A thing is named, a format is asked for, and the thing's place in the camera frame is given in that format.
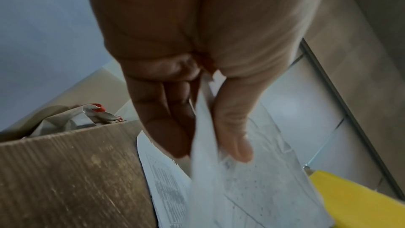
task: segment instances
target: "yellow cloth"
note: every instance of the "yellow cloth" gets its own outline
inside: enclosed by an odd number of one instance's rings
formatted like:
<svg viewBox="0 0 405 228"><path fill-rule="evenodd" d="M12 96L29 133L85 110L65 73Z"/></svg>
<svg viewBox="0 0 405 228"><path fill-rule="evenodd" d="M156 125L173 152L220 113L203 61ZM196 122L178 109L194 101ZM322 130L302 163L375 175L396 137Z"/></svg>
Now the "yellow cloth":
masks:
<svg viewBox="0 0 405 228"><path fill-rule="evenodd" d="M324 171L315 171L310 179L335 228L405 228L404 204Z"/></svg>

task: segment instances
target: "white wall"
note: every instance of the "white wall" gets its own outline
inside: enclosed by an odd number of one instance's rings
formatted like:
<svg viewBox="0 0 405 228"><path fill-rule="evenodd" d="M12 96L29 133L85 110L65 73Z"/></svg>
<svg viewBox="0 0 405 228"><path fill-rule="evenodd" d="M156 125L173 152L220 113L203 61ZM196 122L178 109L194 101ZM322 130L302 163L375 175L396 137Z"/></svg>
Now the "white wall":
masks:
<svg viewBox="0 0 405 228"><path fill-rule="evenodd" d="M0 131L109 60L88 0L0 0Z"/></svg>

